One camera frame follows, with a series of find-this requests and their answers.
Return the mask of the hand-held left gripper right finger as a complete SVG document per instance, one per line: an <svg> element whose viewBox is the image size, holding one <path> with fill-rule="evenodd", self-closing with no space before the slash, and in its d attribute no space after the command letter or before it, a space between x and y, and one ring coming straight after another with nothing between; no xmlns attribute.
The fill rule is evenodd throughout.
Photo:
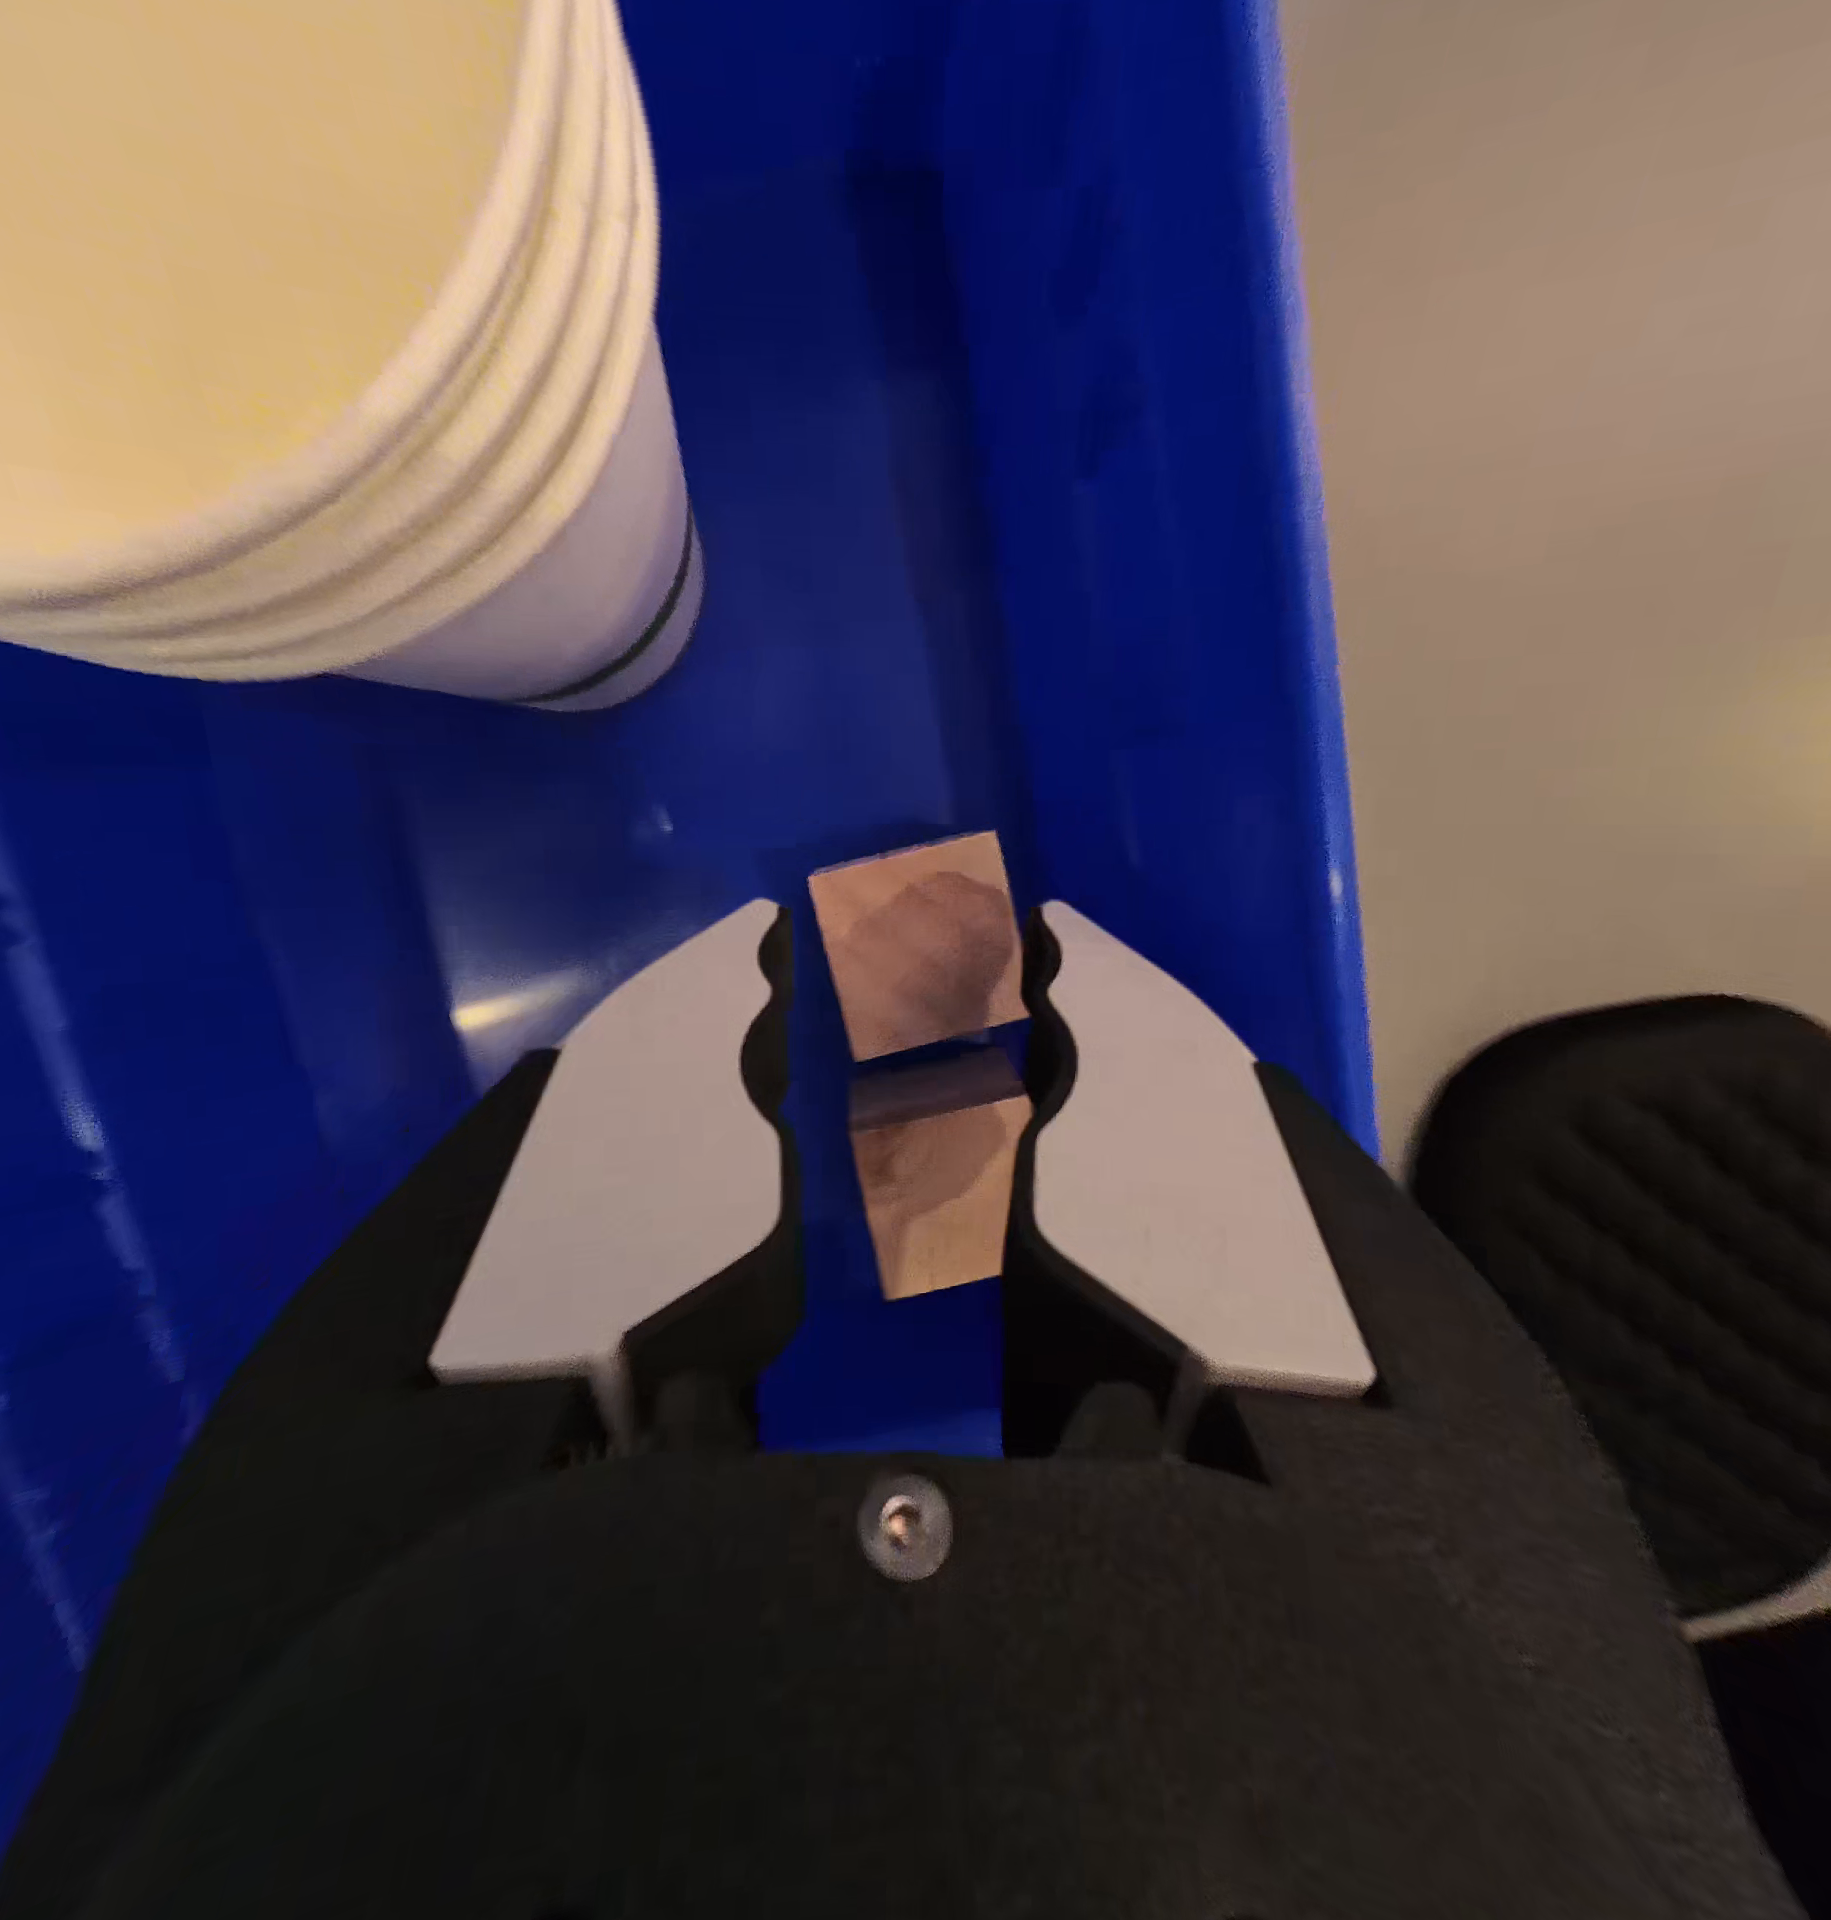
<svg viewBox="0 0 1831 1920"><path fill-rule="evenodd" d="M1001 1251L1001 1446L1102 1387L1187 1448L1234 1394L1360 1404L1375 1359L1254 1048L1066 899L1025 931L1025 1125Z"/></svg>

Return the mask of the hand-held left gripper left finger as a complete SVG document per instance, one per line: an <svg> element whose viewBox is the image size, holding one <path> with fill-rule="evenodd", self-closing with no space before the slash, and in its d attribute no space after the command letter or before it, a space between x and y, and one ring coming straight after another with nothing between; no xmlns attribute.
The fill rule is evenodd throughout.
<svg viewBox="0 0 1831 1920"><path fill-rule="evenodd" d="M673 1381L753 1396L807 1293L789 1006L789 912L750 899L569 1027L431 1342L438 1381L583 1381L617 1443Z"/></svg>

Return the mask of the stack of white cups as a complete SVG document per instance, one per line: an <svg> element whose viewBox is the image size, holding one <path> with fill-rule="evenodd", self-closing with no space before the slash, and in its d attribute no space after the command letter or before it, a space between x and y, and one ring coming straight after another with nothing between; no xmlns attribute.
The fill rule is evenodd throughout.
<svg viewBox="0 0 1831 1920"><path fill-rule="evenodd" d="M615 4L554 4L543 184L459 359L379 460L261 546L9 620L52 658L198 683L363 683L533 710L636 696L704 546L656 340L661 206Z"/></svg>

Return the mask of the blue plastic bin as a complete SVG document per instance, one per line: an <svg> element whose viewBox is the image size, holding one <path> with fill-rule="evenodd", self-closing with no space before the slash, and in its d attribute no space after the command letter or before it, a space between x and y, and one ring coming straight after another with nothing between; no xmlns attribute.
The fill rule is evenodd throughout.
<svg viewBox="0 0 1831 1920"><path fill-rule="evenodd" d="M0 648L0 1818L312 1267L533 1043L800 921L797 1448L994 1454L862 1275L807 874L994 829L1375 1142L1270 4L628 4L704 618L560 721Z"/></svg>

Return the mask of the black padded wrist rest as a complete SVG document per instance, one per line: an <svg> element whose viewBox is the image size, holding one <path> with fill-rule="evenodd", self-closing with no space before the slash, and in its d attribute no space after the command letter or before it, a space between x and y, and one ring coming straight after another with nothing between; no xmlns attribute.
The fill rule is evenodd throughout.
<svg viewBox="0 0 1831 1920"><path fill-rule="evenodd" d="M1831 1566L1831 1027L1672 994L1476 1048L1406 1165L1552 1364L1681 1626Z"/></svg>

